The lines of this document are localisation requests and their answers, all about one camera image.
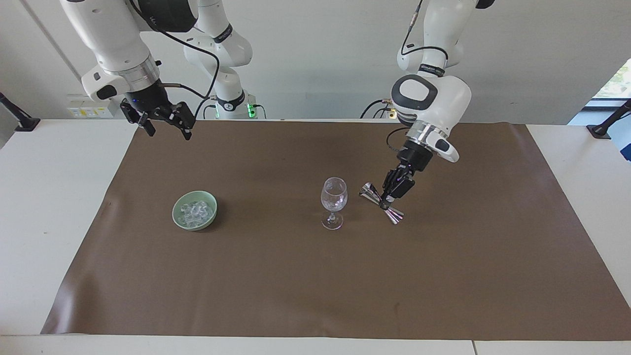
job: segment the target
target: blue object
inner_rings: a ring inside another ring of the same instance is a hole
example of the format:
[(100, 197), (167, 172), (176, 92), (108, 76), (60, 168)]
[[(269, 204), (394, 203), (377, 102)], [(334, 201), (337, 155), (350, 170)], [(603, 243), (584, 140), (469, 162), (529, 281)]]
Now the blue object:
[(627, 159), (628, 161), (631, 162), (631, 144), (627, 145), (625, 148), (623, 148), (620, 153), (622, 153), (622, 155), (625, 157), (625, 159)]

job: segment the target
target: bowl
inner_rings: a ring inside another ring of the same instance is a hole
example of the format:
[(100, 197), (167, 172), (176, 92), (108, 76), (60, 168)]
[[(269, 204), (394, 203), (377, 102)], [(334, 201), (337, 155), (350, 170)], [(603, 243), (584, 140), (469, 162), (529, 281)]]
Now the bowl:
[[(177, 219), (180, 216), (184, 215), (184, 212), (182, 212), (181, 210), (182, 205), (185, 203), (191, 203), (195, 201), (204, 201), (208, 204), (208, 208), (212, 210), (212, 213), (210, 215), (210, 220), (202, 224), (201, 226), (194, 227), (194, 228), (188, 228), (186, 226), (179, 224), (177, 222)], [(173, 217), (173, 222), (177, 224), (178, 227), (186, 231), (191, 231), (191, 232), (201, 231), (202, 229), (210, 226), (210, 224), (213, 223), (213, 221), (215, 220), (215, 217), (217, 217), (217, 200), (215, 199), (213, 195), (205, 191), (189, 192), (186, 195), (180, 197), (180, 199), (177, 200), (177, 202), (175, 202), (175, 205), (173, 206), (173, 211), (171, 211), (171, 217)]]

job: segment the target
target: black stand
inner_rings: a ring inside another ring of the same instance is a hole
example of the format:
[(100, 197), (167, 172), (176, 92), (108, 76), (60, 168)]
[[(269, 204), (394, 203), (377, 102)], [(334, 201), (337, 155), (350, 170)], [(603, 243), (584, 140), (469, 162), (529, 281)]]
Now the black stand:
[(0, 92), (0, 102), (6, 107), (7, 110), (18, 120), (19, 126), (15, 128), (16, 132), (32, 132), (38, 123), (41, 121), (39, 118), (33, 118), (27, 113), (22, 111), (18, 106), (12, 103), (3, 93)]
[(610, 140), (611, 137), (607, 134), (609, 127), (614, 123), (621, 120), (625, 115), (631, 111), (631, 99), (628, 99), (619, 109), (616, 110), (605, 122), (595, 126), (589, 125), (587, 129), (592, 134), (592, 136), (596, 139), (600, 140)]

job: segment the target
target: brown table cover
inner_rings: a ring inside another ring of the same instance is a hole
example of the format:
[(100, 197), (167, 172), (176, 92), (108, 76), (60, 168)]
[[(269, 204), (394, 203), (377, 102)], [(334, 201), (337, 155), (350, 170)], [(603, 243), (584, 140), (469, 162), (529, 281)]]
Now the brown table cover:
[[(631, 311), (525, 126), (460, 124), (393, 226), (357, 193), (392, 124), (198, 122), (136, 132), (43, 334), (631, 340)], [(393, 139), (403, 142), (403, 132)], [(325, 179), (346, 180), (338, 231)], [(171, 219), (219, 202), (206, 230)]]

